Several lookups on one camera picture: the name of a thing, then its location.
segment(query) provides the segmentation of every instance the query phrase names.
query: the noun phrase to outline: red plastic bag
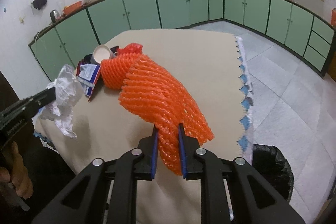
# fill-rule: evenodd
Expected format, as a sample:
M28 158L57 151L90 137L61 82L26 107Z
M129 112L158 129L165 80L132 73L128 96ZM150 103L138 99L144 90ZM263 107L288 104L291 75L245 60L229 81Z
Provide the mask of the red plastic bag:
M117 55L125 54L125 53L142 53L142 45L138 43L128 44L125 48L118 48Z

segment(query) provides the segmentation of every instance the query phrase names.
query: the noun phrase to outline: cabinet door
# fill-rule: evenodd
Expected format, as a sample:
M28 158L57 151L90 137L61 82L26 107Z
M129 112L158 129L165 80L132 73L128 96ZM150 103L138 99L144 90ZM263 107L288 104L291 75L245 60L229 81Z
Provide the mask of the cabinet door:
M266 34L282 44L285 43L291 10L291 3L285 0L271 0Z
M57 78L63 65L73 65L54 28L31 45L31 50L51 81Z
M239 24L244 21L245 0L224 0L224 17Z
M329 44L334 38L334 29L317 17L314 17L313 31L323 37Z
M296 5L292 7L285 45L303 56L313 22L313 15Z
M124 0L131 30L159 29L156 0Z
M84 56L92 53L98 46L86 10L62 21L56 26L56 30L76 66Z
M209 0L209 20L223 18L223 0Z
M245 0L244 25L265 33L269 0Z
M189 25L188 0L157 0L162 27L175 29Z
M101 44L130 30L122 0L104 0L88 8Z
M188 0L190 24L209 20L208 0Z

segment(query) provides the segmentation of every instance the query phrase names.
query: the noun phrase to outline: crumpled plastic bag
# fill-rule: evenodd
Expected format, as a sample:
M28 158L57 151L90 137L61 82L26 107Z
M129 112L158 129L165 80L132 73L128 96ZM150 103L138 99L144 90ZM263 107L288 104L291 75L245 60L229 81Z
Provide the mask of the crumpled plastic bag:
M84 90L80 82L76 80L74 68L64 65L54 82L49 83L47 88L55 87L56 100L43 107L41 119L54 121L61 132L70 138L77 138L73 132L73 111Z

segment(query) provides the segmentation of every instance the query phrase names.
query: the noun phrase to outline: beige tablecloth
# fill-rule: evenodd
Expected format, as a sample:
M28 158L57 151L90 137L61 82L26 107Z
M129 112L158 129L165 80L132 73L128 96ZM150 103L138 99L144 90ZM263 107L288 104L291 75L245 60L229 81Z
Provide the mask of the beige tablecloth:
M126 31L106 45L143 45L147 54L182 82L198 103L215 138L203 147L218 157L232 160L241 156L237 141L244 134L239 122L245 115L240 104L245 95L240 54L232 34L201 30ZM36 130L47 136L67 162L79 173L93 159L119 158L152 133L153 125L119 105L118 90L99 86L94 99L83 97L74 107L73 130L78 139L61 134L51 121L38 119ZM143 224L201 223L199 181L185 181L162 163L157 163L153 181L139 181L137 220Z

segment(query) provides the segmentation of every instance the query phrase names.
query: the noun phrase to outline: orange foam net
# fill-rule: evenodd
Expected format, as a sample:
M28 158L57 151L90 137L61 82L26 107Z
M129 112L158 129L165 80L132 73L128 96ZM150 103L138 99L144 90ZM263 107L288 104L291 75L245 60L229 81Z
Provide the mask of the orange foam net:
M178 128L200 145L214 138L205 117L185 87L148 56L127 53L103 60L101 75L111 89L120 89L120 104L159 130L160 156L168 169L181 175Z

